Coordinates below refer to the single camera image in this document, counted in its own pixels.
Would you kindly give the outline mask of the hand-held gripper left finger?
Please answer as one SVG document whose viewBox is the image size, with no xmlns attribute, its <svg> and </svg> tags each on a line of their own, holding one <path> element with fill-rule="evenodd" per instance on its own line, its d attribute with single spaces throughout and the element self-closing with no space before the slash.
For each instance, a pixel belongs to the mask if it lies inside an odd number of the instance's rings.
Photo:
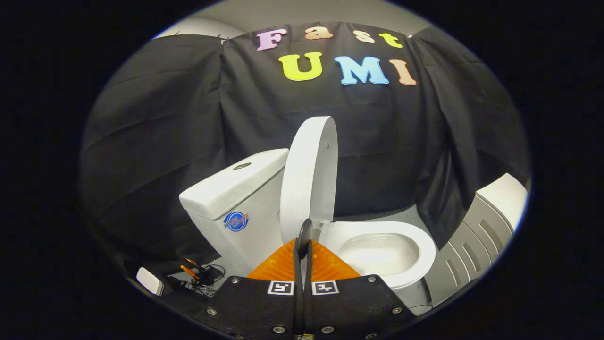
<svg viewBox="0 0 604 340">
<path fill-rule="evenodd" d="M 250 275 L 229 276 L 196 312 L 196 321 L 231 338 L 296 338 L 302 334 L 298 239 L 278 248 Z"/>
</svg>

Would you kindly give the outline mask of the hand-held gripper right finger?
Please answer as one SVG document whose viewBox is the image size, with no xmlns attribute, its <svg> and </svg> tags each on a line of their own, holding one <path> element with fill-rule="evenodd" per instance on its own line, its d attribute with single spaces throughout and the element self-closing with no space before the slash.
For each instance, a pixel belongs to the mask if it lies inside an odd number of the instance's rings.
<svg viewBox="0 0 604 340">
<path fill-rule="evenodd" d="M 314 338 L 388 338 L 415 319 L 379 275 L 362 276 L 317 241 L 308 243 L 306 334 Z"/>
</svg>

